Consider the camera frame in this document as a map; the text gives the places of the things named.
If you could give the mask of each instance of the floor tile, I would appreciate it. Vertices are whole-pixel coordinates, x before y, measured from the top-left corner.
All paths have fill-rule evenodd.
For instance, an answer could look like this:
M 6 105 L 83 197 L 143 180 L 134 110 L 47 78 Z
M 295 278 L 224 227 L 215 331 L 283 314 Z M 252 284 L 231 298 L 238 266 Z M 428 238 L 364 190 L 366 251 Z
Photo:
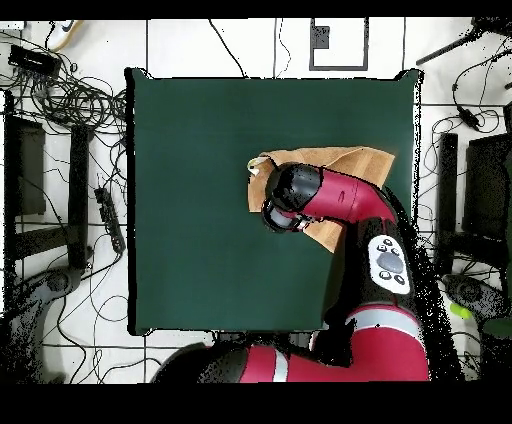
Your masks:
M 272 77 L 274 19 L 212 22 L 247 75 Z M 241 76 L 207 19 L 150 20 L 148 70 L 157 78 Z
M 147 358 L 154 358 L 160 363 L 164 363 L 172 354 L 176 352 L 176 349 L 147 349 Z M 146 364 L 146 382 L 151 382 L 151 379 L 160 369 L 160 365 L 155 361 L 147 361 Z
M 247 75 L 272 77 L 274 19 L 213 22 Z M 327 24 L 333 37 L 337 26 L 343 29 L 335 20 L 322 22 Z M 403 18 L 370 18 L 368 72 L 309 71 L 310 26 L 310 18 L 278 18 L 275 73 L 280 78 L 394 78 L 402 69 Z M 241 75 L 206 19 L 151 20 L 148 46 L 154 77 Z
M 417 67 L 418 59 L 458 40 L 471 28 L 471 18 L 408 17 L 405 67 Z M 425 71 L 422 102 L 453 104 L 452 85 L 457 76 L 470 66 L 494 55 L 504 39 L 496 34 L 485 33 L 479 40 L 419 66 L 419 69 Z M 510 56 L 493 64 L 483 104 L 503 105 L 512 100 L 512 93 L 504 89 L 505 84 L 512 82 L 510 64 Z M 456 90 L 459 104 L 479 103 L 487 65 L 478 66 L 460 78 Z
M 116 257 L 109 237 L 99 238 L 102 234 L 103 230 L 98 227 L 90 231 L 90 240 L 98 239 L 93 272 L 110 265 Z M 61 329 L 68 337 L 80 344 L 88 345 L 143 346 L 142 337 L 131 336 L 127 331 L 127 266 L 126 254 L 109 271 L 105 270 L 91 279 L 82 281 L 81 285 L 68 295 L 61 320 Z M 55 328 L 62 306 L 62 301 L 56 301 L 48 313 L 45 322 L 46 343 L 64 343 L 64 338 Z
M 213 344 L 212 333 L 205 331 L 155 330 L 146 337 L 148 346 L 176 348 L 192 343 Z
M 76 347 L 44 347 L 47 370 L 56 373 L 65 372 L 67 374 L 66 383 L 69 383 L 79 368 L 83 357 L 83 352 Z M 88 348 L 86 349 L 86 360 L 79 368 L 73 383 L 98 384 L 98 381 L 103 381 L 104 384 L 142 383 L 144 381 L 143 359 L 144 349 L 101 348 L 95 351 Z

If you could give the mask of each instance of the grey floor grout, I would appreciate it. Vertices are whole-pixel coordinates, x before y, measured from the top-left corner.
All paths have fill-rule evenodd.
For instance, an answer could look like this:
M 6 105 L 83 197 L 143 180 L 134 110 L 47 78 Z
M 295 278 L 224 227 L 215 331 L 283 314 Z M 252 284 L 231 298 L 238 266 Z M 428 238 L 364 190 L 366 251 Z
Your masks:
M 58 222 L 37 222 L 37 221 L 23 221 L 23 224 L 25 225 L 60 225 Z M 67 225 L 67 222 L 62 221 L 62 225 Z M 103 223 L 95 223 L 95 222 L 89 222 L 87 224 L 89 227 L 104 227 L 105 224 Z M 119 223 L 121 227 L 126 227 L 128 224 Z
M 23 96 L 23 99 L 30 99 L 30 96 Z M 440 106 L 440 107 L 455 107 L 455 104 L 453 103 L 414 103 L 415 106 Z M 505 107 L 507 105 L 486 105 L 486 104 L 472 104 L 472 103 L 459 103 L 459 106 L 465 106 L 465 107 Z
M 72 344 L 60 344 L 60 343 L 43 343 L 44 347 L 55 347 L 55 348 L 75 348 L 75 345 Z M 111 346 L 111 345 L 81 345 L 84 349 L 120 349 L 120 350 L 144 350 L 146 349 L 155 349 L 155 350 L 176 350 L 181 349 L 183 346 Z

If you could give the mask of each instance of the black stand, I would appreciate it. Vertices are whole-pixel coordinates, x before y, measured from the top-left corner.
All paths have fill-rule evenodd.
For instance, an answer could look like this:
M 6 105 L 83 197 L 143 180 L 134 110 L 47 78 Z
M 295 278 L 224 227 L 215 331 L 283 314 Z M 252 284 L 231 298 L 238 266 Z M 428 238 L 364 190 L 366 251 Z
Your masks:
M 68 225 L 16 234 L 16 193 L 20 177 L 16 161 L 19 126 L 12 116 L 13 99 L 7 95 L 5 114 L 5 304 L 1 322 L 0 376 L 8 382 L 47 383 L 42 360 L 44 320 L 54 300 L 73 292 L 80 284 L 92 249 L 87 246 L 89 142 L 93 134 L 85 126 L 71 130 Z M 13 278 L 16 260 L 67 245 L 68 266 L 44 271 L 26 281 Z
M 499 138 L 502 144 L 506 144 L 504 141 L 509 138 L 508 135 L 487 137 L 486 139 L 475 140 L 470 142 L 470 147 L 474 145 L 474 143 L 484 145 L 487 139 L 496 139 Z M 492 151 L 498 150 L 498 147 L 493 144 L 491 141 L 488 141 L 487 149 Z M 436 247 L 434 253 L 434 264 L 438 269 L 438 272 L 441 275 L 451 274 L 453 267 L 453 260 L 455 252 L 462 253 L 464 255 L 471 256 L 477 262 L 486 263 L 491 265 L 497 269 L 503 269 L 507 266 L 509 262 L 508 248 L 507 243 L 503 237 L 491 237 L 492 234 L 501 233 L 500 226 L 496 226 L 496 228 L 485 228 L 485 234 L 480 234 L 477 232 L 478 221 L 491 222 L 491 219 L 483 219 L 480 218 L 480 214 L 485 209 L 485 205 L 496 206 L 497 210 L 490 210 L 489 215 L 491 214 L 499 214 L 506 215 L 506 207 L 502 206 L 501 208 L 492 204 L 488 199 L 484 199 L 483 195 L 480 195 L 480 191 L 489 191 L 490 194 L 494 194 L 494 198 L 498 199 L 499 195 L 496 196 L 497 193 L 501 193 L 503 196 L 503 192 L 500 189 L 496 189 L 496 184 L 500 184 L 499 178 L 489 178 L 483 177 L 486 181 L 484 184 L 480 184 L 480 186 L 473 183 L 472 190 L 474 191 L 468 193 L 466 191 L 465 195 L 465 210 L 464 210 L 464 219 L 463 219 L 463 230 L 462 232 L 455 231 L 455 221 L 456 221 L 456 195 L 457 195 L 457 148 L 458 148 L 458 136 L 457 134 L 444 134 L 439 140 L 439 185 L 437 191 L 437 228 L 436 228 Z M 484 155 L 480 152 L 479 156 L 482 161 L 484 159 Z M 491 161 L 489 163 L 489 167 L 492 169 L 498 168 L 500 166 L 499 161 L 496 162 Z M 490 172 L 490 169 L 480 168 L 473 169 L 475 167 L 475 163 L 473 160 L 468 162 L 468 171 L 467 178 L 469 178 L 469 182 L 471 183 L 471 175 L 474 174 L 478 176 L 482 174 L 485 170 Z M 503 284 L 504 294 L 507 294 L 506 284 Z

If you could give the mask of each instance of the black cable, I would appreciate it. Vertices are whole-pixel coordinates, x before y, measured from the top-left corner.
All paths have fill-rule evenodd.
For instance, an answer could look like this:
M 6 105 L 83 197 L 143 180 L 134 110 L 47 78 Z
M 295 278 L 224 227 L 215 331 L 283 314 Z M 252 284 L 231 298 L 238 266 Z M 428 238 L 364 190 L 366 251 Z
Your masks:
M 505 44 L 505 42 L 507 41 L 507 39 L 505 39 L 503 41 L 503 43 L 500 45 L 500 47 L 498 48 L 497 51 L 499 51 L 501 49 L 501 47 Z M 459 112 L 459 116 L 460 118 L 464 121 L 464 123 L 473 128 L 474 130 L 480 132 L 480 133 L 484 133 L 484 134 L 489 134 L 491 132 L 493 132 L 494 130 L 496 130 L 496 128 L 498 128 L 498 125 L 499 125 L 499 118 L 498 118 L 498 113 L 494 110 L 488 110 L 488 111 L 481 111 L 480 115 L 483 119 L 483 123 L 480 124 L 480 122 L 478 121 L 478 118 L 476 117 L 477 115 L 474 115 L 469 109 L 464 109 L 462 106 L 460 106 L 458 103 L 457 103 L 457 99 L 455 98 L 455 91 L 458 89 L 458 82 L 459 82 L 459 79 L 468 71 L 470 71 L 471 69 L 474 69 L 478 66 L 482 66 L 482 65 L 485 65 L 487 62 L 491 61 L 490 65 L 492 65 L 493 62 L 496 62 L 499 58 L 503 57 L 503 56 L 506 56 L 506 55 L 509 55 L 512 53 L 512 49 L 507 49 L 507 50 L 504 50 L 503 52 L 501 53 L 498 53 L 498 54 L 494 54 L 492 55 L 491 57 L 489 57 L 488 59 L 485 59 L 483 60 L 482 62 L 480 63 L 477 63 L 476 65 L 472 65 L 470 66 L 469 68 L 465 69 L 464 71 L 462 71 L 458 76 L 457 78 L 455 79 L 455 82 L 453 83 L 452 85 L 452 99 L 453 99 L 453 103 L 455 104 L 455 106 L 457 107 L 457 111 Z M 485 93 L 485 88 L 486 88 L 486 85 L 487 85 L 487 76 L 489 74 L 489 71 L 490 71 L 490 68 L 491 66 L 489 66 L 489 68 L 487 69 L 487 73 L 486 73 L 486 76 L 485 76 L 485 81 L 484 81 L 484 88 L 483 88 L 483 92 L 482 92 L 482 96 L 480 98 L 480 105 L 482 104 L 482 99 L 483 99 L 483 95 Z M 496 123 L 496 126 L 492 129 L 492 130 L 488 130 L 488 131 L 483 131 L 481 128 L 485 125 L 485 116 L 484 115 L 489 115 L 489 113 L 492 113 L 494 114 L 494 117 L 498 118 L 498 121 Z
M 80 362 L 80 365 L 78 366 L 78 368 L 76 369 L 75 373 L 71 377 L 71 380 L 69 380 L 69 384 L 72 384 L 73 380 L 75 379 L 76 375 L 78 374 L 78 371 L 80 371 L 80 369 L 82 368 L 82 366 L 85 363 L 85 359 L 87 358 L 87 352 L 85 351 L 85 349 L 80 344 L 78 344 L 77 342 L 75 342 L 74 340 L 72 340 L 68 336 L 66 336 L 64 334 L 64 332 L 62 331 L 62 329 L 60 328 L 61 318 L 62 318 L 62 315 L 64 314 L 64 310 L 66 309 L 66 298 L 67 298 L 67 296 L 64 296 L 64 302 L 62 304 L 62 309 L 60 310 L 59 317 L 57 318 L 57 329 L 58 329 L 60 335 L 64 339 L 66 339 L 68 342 L 70 342 L 71 344 L 75 345 L 76 347 L 80 348 L 80 350 L 84 354 L 84 357 L 82 358 L 82 362 Z
M 217 29 L 217 27 L 213 24 L 212 20 L 211 19 L 208 19 L 208 23 L 210 24 L 210 26 L 213 28 L 213 30 L 215 31 L 215 33 L 217 34 L 217 36 L 219 37 L 222 45 L 224 46 L 224 48 L 226 49 L 226 51 L 229 53 L 229 55 L 231 56 L 231 58 L 235 61 L 235 63 L 237 64 L 238 66 L 238 69 L 240 69 L 240 72 L 242 73 L 242 76 L 244 78 L 247 78 L 247 75 L 245 74 L 244 70 L 242 69 L 242 66 L 240 65 L 240 63 L 238 62 L 238 60 L 236 59 L 235 56 L 233 56 L 233 53 L 231 53 L 231 50 L 229 50 L 229 47 L 226 45 L 226 43 L 224 42 L 224 39 L 222 38 L 222 35 L 220 35 L 219 33 L 219 30 Z
M 110 371 L 116 370 L 116 369 L 131 368 L 131 367 L 134 367 L 136 365 L 142 364 L 143 362 L 146 362 L 146 361 L 153 361 L 153 362 L 156 362 L 159 366 L 162 366 L 162 363 L 158 359 L 155 359 L 155 358 L 141 359 L 140 361 L 134 362 L 133 364 L 129 364 L 129 365 L 117 365 L 115 367 L 110 368 L 105 374 L 103 374 L 103 377 L 100 380 L 100 384 L 104 384 L 103 381 L 105 380 L 105 377 L 107 376 L 107 374 Z
M 279 43 L 281 43 L 281 46 L 284 47 L 284 49 L 286 50 L 286 52 L 288 53 L 288 62 L 286 63 L 286 68 L 283 69 L 281 72 L 279 72 L 279 74 L 277 75 L 277 78 L 279 78 L 279 76 L 283 73 L 283 72 L 286 72 L 288 70 L 288 66 L 290 65 L 290 62 L 292 60 L 292 55 L 290 53 L 290 50 L 288 50 L 288 48 L 283 44 L 283 41 L 281 40 L 281 30 L 283 29 L 283 21 L 284 21 L 284 18 L 281 18 L 281 26 L 279 27 Z

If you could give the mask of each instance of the electrical wire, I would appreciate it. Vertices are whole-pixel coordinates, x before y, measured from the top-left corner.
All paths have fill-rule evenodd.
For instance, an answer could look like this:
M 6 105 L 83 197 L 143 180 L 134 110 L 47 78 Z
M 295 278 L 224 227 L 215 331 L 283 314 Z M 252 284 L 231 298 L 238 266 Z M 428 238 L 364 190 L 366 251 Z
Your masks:
M 454 105 L 457 107 L 457 110 L 459 111 L 459 116 L 461 117 L 461 119 L 464 120 L 464 122 L 472 127 L 473 129 L 475 129 L 476 131 L 480 132 L 480 133 L 483 133 L 483 134 L 489 134 L 493 131 L 495 131 L 497 128 L 498 128 L 498 125 L 499 125 L 499 115 L 498 113 L 495 111 L 495 110 L 487 110 L 487 111 L 482 111 L 482 101 L 483 101 L 483 96 L 484 96 L 484 93 L 485 93 L 485 89 L 487 87 L 487 77 L 489 75 L 489 71 L 492 67 L 492 64 L 494 62 L 496 62 L 498 59 L 500 59 L 501 57 L 503 56 L 506 56 L 506 55 L 509 55 L 512 53 L 512 49 L 507 49 L 507 50 L 504 50 L 503 52 L 501 53 L 498 53 L 499 50 L 505 45 L 506 41 L 508 40 L 508 38 L 505 38 L 505 40 L 503 40 L 503 42 L 501 43 L 501 45 L 498 47 L 498 50 L 496 50 L 496 53 L 494 55 L 492 55 L 491 57 L 489 57 L 488 59 L 485 59 L 483 60 L 482 62 L 479 62 L 477 63 L 476 65 L 472 65 L 470 66 L 469 68 L 466 68 L 465 70 L 463 70 L 458 76 L 457 78 L 455 79 L 455 82 L 453 83 L 452 85 L 452 99 L 453 99 L 453 103 Z M 475 123 L 472 123 L 472 119 L 473 117 L 476 117 L 477 115 L 473 115 L 473 113 L 471 111 L 469 111 L 469 109 L 463 109 L 458 103 L 457 103 L 457 99 L 455 97 L 455 91 L 458 89 L 458 82 L 459 82 L 459 79 L 464 75 L 466 74 L 466 72 L 478 67 L 478 66 L 483 66 L 485 65 L 486 63 L 489 63 L 489 67 L 487 68 L 487 72 L 485 74 L 485 78 L 484 78 L 484 86 L 483 86 L 483 90 L 482 90 L 482 95 L 480 96 L 480 103 L 479 103 L 479 108 L 480 108 L 480 117 L 483 119 L 483 122 L 480 123 L 480 121 L 478 121 L 477 119 L 477 122 Z M 498 118 L 497 122 L 496 122 L 496 126 L 491 129 L 491 130 L 487 130 L 487 131 L 484 131 L 482 130 L 481 128 L 483 128 L 485 126 L 485 115 L 490 115 L 490 116 L 493 116 L 495 118 Z
M 284 21 L 284 18 L 281 18 L 281 25 L 279 26 L 279 35 L 278 35 L 278 39 L 279 39 L 279 43 L 281 44 L 281 46 L 283 46 L 283 48 L 286 50 L 286 52 L 288 53 L 288 62 L 286 63 L 286 68 L 284 68 L 281 72 L 279 72 L 279 74 L 277 75 L 277 78 L 279 78 L 279 76 L 283 73 L 283 72 L 286 72 L 288 70 L 288 66 L 290 65 L 290 62 L 292 60 L 292 55 L 290 53 L 290 50 L 288 50 L 288 47 L 286 47 L 284 44 L 283 44 L 283 40 L 281 40 L 281 30 L 283 29 L 283 21 Z
M 217 29 L 217 27 L 213 24 L 212 20 L 211 19 L 208 19 L 208 23 L 210 24 L 210 26 L 213 28 L 213 30 L 215 31 L 215 33 L 217 34 L 217 36 L 219 37 L 220 39 L 220 42 L 222 43 L 222 45 L 224 46 L 224 48 L 226 49 L 226 51 L 229 53 L 229 55 L 231 56 L 231 58 L 235 61 L 236 65 L 238 66 L 238 69 L 240 69 L 240 72 L 242 73 L 242 77 L 244 78 L 247 78 L 247 75 L 246 73 L 244 72 L 244 70 L 242 69 L 242 66 L 240 65 L 240 62 L 238 62 L 238 60 L 236 59 L 235 56 L 233 56 L 233 53 L 231 53 L 231 50 L 229 50 L 229 47 L 226 45 L 226 43 L 224 42 L 224 39 L 222 38 L 222 35 L 220 35 L 220 32 L 219 30 Z

